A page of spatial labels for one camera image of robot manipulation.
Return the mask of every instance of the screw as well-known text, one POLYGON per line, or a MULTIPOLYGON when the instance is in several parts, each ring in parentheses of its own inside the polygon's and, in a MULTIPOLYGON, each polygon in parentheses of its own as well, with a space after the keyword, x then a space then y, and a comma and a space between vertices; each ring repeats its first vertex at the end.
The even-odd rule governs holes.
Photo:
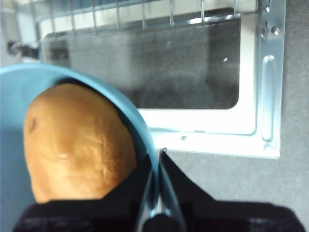
POLYGON ((277 26, 272 27, 271 33, 273 35, 279 35, 279 32, 280 32, 280 30, 279 30, 279 28, 277 26))

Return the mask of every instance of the wire rack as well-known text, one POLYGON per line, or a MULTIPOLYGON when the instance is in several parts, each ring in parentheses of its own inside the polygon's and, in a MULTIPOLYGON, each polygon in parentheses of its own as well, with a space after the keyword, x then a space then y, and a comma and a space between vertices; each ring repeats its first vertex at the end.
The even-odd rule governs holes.
MULTIPOLYGON (((227 0, 224 10, 209 10, 211 7, 207 4, 214 1, 199 0, 190 14, 175 11, 177 4, 181 4, 177 0, 15 0, 10 8, 2 6, 1 11, 13 12, 17 20, 20 41, 9 44, 14 52, 14 49, 25 49, 27 44, 38 47, 43 39, 51 37, 59 40, 89 34, 97 36, 115 30, 210 24, 256 13, 240 10, 239 1, 227 0), (154 6, 160 6, 162 12, 150 14, 154 6), (133 10, 129 16, 127 9, 133 10)), ((4 34, 9 34, 10 28, 5 22, 1 27, 4 34)))

